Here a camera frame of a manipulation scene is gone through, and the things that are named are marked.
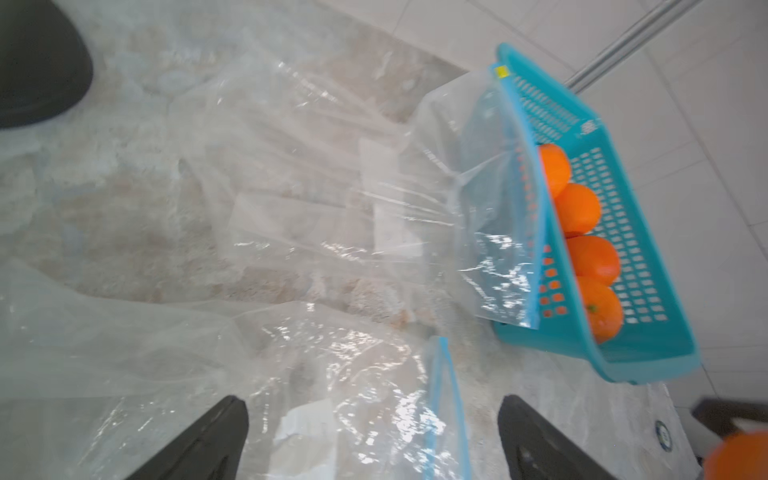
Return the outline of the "orange fruit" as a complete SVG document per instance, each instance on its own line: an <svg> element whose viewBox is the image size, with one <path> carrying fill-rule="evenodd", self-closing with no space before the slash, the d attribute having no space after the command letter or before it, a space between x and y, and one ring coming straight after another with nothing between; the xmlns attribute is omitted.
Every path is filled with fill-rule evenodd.
<svg viewBox="0 0 768 480"><path fill-rule="evenodd" d="M618 335L624 320L621 302L613 290L591 277L577 278L590 330L598 344Z"/></svg>
<svg viewBox="0 0 768 480"><path fill-rule="evenodd" d="M555 144L542 144L538 149L551 197L556 199L571 181L570 161Z"/></svg>
<svg viewBox="0 0 768 480"><path fill-rule="evenodd" d="M584 235L568 238L566 246L577 276L593 278L606 286L611 286L619 277L619 255L608 240Z"/></svg>
<svg viewBox="0 0 768 480"><path fill-rule="evenodd" d="M727 437L703 463L705 480L767 480L767 432Z"/></svg>
<svg viewBox="0 0 768 480"><path fill-rule="evenodd" d="M597 194L580 184L568 183L554 200L554 207L566 238L588 234L601 218Z"/></svg>

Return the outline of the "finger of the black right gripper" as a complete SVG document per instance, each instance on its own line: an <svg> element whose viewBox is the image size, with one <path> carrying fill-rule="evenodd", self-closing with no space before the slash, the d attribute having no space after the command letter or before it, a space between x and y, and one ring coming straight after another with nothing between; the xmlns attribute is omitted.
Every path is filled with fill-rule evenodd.
<svg viewBox="0 0 768 480"><path fill-rule="evenodd" d="M742 433L736 419L767 422L767 404L751 401L702 398L692 409L692 416L719 437Z"/></svg>

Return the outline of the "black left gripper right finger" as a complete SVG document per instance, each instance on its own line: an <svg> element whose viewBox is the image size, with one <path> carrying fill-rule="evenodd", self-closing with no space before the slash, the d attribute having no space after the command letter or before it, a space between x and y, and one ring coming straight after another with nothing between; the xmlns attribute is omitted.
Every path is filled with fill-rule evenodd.
<svg viewBox="0 0 768 480"><path fill-rule="evenodd" d="M512 479L614 479L517 395L504 397L497 426Z"/></svg>

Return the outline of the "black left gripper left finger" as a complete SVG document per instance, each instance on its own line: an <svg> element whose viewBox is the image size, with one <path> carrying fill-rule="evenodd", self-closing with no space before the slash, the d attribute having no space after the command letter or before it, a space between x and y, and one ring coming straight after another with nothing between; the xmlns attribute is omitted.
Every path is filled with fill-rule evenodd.
<svg viewBox="0 0 768 480"><path fill-rule="evenodd" d="M222 398L128 480L232 480L249 431L246 403Z"/></svg>

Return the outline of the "clear zip-top bag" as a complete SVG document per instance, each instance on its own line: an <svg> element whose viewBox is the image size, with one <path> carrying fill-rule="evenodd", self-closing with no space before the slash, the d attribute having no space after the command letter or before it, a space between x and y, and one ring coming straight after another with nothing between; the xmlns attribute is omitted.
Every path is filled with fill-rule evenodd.
<svg viewBox="0 0 768 480"><path fill-rule="evenodd" d="M148 304L1 266L1 475L145 477L215 405L234 479L467 479L446 339L322 304Z"/></svg>
<svg viewBox="0 0 768 480"><path fill-rule="evenodd" d="M244 59L170 109L233 262L445 291L538 326L548 189L510 71L472 71L397 123L327 73Z"/></svg>

